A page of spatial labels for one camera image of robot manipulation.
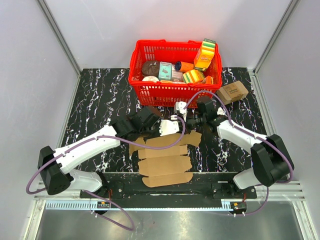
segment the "black marble surface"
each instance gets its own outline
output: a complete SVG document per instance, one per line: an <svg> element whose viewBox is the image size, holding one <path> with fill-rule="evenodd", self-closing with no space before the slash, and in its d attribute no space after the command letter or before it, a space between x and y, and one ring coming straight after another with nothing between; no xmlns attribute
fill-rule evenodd
<svg viewBox="0 0 320 240"><path fill-rule="evenodd" d="M128 83L128 68L84 69L64 133L62 146L93 134L117 116L142 108ZM250 76L246 68L223 68L223 85L241 81L249 90L243 100L227 106L232 119L245 128L266 134ZM172 108L158 107L164 115ZM129 146L121 144L79 165L76 169L92 172L138 172L138 154L129 156ZM251 157L233 143L203 134L199 147L188 145L191 172L239 172L251 167Z"/></svg>

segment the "flattened cardboard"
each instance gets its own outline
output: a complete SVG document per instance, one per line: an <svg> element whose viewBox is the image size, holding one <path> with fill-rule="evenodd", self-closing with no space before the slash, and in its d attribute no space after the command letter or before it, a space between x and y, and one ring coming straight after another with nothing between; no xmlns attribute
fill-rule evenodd
<svg viewBox="0 0 320 240"><path fill-rule="evenodd" d="M144 142L143 137L139 137L135 143L142 144L145 146L151 146L151 147L164 147L168 146L170 144L173 144L175 141L178 140L178 138L181 136L181 133L174 133L166 136L160 136L152 139L148 139L146 142ZM191 144L193 146L199 147L199 143L201 141L201 133L198 133L196 131L191 131L190 134L185 134L181 141L179 141L176 146L181 146L181 145L187 145ZM131 145L129 146L129 155L131 156L133 152L144 149L143 147L139 146L134 146Z"/></svg>
<svg viewBox="0 0 320 240"><path fill-rule="evenodd" d="M193 177L192 172L181 172L170 175L143 177L142 182L149 188L183 184L189 182Z"/></svg>
<svg viewBox="0 0 320 240"><path fill-rule="evenodd" d="M163 150L154 150L154 149L140 149L138 150L139 159L147 158L161 158L169 156L178 156L188 154L187 145L183 146L172 146Z"/></svg>
<svg viewBox="0 0 320 240"><path fill-rule="evenodd" d="M139 173L147 177L183 173L192 165L189 156L166 156L139 161Z"/></svg>

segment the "black base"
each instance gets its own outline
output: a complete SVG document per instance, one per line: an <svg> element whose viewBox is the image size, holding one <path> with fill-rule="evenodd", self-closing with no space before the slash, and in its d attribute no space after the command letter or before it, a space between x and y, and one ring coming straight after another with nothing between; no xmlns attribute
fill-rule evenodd
<svg viewBox="0 0 320 240"><path fill-rule="evenodd" d="M104 176L112 190L111 199L123 208L220 208L221 198L213 197L213 189L218 188L215 184L228 181L236 174L194 173L188 183L161 187L147 187L142 182L143 176L138 173L104 173ZM247 188L243 193L247 199L256 199L256 192L251 189ZM105 191L101 197L108 198L108 192ZM80 198L90 199L92 196L81 191Z"/></svg>

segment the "brown round object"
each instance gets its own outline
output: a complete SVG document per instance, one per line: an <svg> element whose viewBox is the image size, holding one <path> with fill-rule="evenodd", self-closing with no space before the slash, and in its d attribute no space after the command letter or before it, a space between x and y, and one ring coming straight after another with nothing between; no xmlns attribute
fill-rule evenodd
<svg viewBox="0 0 320 240"><path fill-rule="evenodd" d="M159 75L160 62L159 61L146 61L142 65L142 75L145 77L154 76L158 77Z"/></svg>

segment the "floor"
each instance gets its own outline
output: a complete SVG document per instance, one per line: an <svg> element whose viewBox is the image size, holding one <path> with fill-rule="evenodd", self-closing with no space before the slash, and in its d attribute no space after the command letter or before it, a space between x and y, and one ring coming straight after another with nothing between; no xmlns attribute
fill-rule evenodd
<svg viewBox="0 0 320 240"><path fill-rule="evenodd" d="M249 212L258 207L250 203ZM121 229L88 211L45 210L37 240L303 240L294 207L289 202L268 202L253 216L236 217L204 211L129 211L136 229ZM129 222L120 211L106 217Z"/></svg>
<svg viewBox="0 0 320 240"><path fill-rule="evenodd" d="M128 83L128 68L84 69L75 95L62 146L86 137L117 116L139 111L142 106ZM223 85L241 81L249 90L243 100L231 103L232 119L260 134L266 134L257 99L246 68L223 68ZM163 114L172 108L158 107ZM77 167L82 171L138 172L138 154L129 156L128 145L107 150ZM191 172L239 172L251 167L251 157L240 147L220 138L202 135L199 147L188 145Z"/></svg>

